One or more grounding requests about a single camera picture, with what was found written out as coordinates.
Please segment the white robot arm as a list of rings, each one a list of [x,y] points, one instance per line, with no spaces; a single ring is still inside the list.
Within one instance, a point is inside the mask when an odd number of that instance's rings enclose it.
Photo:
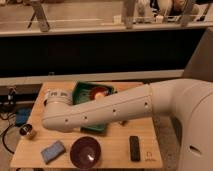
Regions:
[[[213,171],[213,82],[174,79],[144,84],[99,100],[73,105],[65,90],[49,94],[44,128],[70,132],[123,120],[173,116],[182,126],[178,171]]]

